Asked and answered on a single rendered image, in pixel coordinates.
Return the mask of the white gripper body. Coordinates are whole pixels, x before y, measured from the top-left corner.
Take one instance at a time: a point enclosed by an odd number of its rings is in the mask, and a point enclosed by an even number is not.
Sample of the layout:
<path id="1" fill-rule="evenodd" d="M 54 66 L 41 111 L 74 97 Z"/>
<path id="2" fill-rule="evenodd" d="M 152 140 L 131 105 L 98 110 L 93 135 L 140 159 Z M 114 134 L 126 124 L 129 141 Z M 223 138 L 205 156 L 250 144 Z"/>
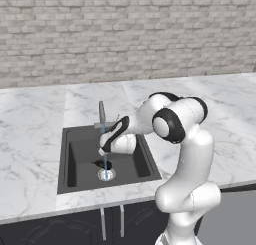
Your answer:
<path id="1" fill-rule="evenodd" d="M 105 156 L 108 153 L 110 153 L 111 152 L 111 141 L 109 139 L 107 139 L 107 140 L 101 139 L 100 140 L 100 148 L 99 148 L 98 152 L 101 156 Z"/>

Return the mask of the blue water stream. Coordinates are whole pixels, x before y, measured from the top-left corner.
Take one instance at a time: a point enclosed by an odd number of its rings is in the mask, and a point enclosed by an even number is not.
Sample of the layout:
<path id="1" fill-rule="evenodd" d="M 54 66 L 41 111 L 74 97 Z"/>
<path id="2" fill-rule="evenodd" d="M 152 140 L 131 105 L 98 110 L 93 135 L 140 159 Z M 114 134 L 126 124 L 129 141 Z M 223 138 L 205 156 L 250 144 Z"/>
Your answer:
<path id="1" fill-rule="evenodd" d="M 102 134 L 104 134 L 105 133 L 105 122 L 102 121 L 101 125 L 102 125 Z M 106 155 L 103 156 L 103 160 L 104 160 L 104 170 L 105 170 L 104 181 L 108 181 L 108 169 L 107 169 L 107 157 L 106 157 Z"/>

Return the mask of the dark cupboard door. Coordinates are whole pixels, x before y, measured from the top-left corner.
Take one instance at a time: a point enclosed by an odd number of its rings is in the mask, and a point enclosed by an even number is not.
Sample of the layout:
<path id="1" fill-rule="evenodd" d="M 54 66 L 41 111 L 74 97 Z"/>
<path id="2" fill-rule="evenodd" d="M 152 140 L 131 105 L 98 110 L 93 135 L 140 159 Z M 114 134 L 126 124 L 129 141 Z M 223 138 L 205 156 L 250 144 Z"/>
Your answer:
<path id="1" fill-rule="evenodd" d="M 169 214 L 161 212 L 155 201 L 124 205 L 125 236 L 120 237 L 120 206 L 112 209 L 113 245 L 155 245 L 165 230 Z"/>
<path id="2" fill-rule="evenodd" d="M 0 225 L 0 245 L 113 245 L 102 236 L 99 210 Z"/>

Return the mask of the silver sink drain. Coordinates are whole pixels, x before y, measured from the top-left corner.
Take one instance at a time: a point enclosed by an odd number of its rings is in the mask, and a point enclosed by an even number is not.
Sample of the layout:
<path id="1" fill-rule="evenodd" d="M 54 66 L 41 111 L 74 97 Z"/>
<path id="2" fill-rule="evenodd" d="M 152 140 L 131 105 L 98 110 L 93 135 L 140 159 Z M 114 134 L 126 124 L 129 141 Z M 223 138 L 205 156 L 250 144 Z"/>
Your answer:
<path id="1" fill-rule="evenodd" d="M 104 169 L 100 169 L 100 170 L 98 171 L 97 176 L 98 176 L 98 178 L 99 178 L 101 181 L 104 181 L 105 170 L 104 170 Z M 115 177 L 116 177 L 116 172 L 115 172 L 115 170 L 114 170 L 114 169 L 108 170 L 108 181 L 113 180 Z"/>

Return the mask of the dark grey sink basin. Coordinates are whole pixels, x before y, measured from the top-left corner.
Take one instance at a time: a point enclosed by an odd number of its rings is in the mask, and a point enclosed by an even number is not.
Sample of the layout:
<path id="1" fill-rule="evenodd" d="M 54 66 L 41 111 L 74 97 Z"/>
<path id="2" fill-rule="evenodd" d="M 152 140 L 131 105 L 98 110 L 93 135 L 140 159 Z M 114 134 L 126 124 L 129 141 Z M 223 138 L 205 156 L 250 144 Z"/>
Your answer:
<path id="1" fill-rule="evenodd" d="M 108 182 L 101 181 L 97 174 L 103 168 L 92 163 L 103 160 L 98 153 L 100 135 L 101 128 L 94 128 L 94 125 L 63 129 L 58 194 L 161 179 L 144 136 L 137 135 L 132 155 L 110 153 L 107 156 L 116 177 Z"/>

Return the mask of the grey sink faucet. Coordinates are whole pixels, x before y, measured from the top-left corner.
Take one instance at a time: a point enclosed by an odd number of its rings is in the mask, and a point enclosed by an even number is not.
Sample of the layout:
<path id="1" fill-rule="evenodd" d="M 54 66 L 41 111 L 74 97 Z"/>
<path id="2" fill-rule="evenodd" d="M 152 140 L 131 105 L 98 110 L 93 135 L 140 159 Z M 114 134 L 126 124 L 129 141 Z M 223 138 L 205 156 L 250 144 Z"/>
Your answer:
<path id="1" fill-rule="evenodd" d="M 114 121 L 107 121 L 104 109 L 103 101 L 99 101 L 99 121 L 94 123 L 94 128 L 102 128 L 104 125 L 106 128 L 111 127 L 115 124 Z"/>

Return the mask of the grey dishwasher front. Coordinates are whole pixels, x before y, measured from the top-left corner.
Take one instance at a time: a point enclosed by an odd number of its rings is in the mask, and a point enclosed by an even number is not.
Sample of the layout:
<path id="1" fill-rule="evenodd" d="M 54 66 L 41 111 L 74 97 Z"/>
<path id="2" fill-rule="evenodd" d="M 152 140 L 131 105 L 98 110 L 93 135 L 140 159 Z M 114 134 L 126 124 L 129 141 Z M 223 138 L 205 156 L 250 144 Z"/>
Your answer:
<path id="1" fill-rule="evenodd" d="M 256 191 L 226 192 L 198 231 L 203 245 L 256 245 Z"/>

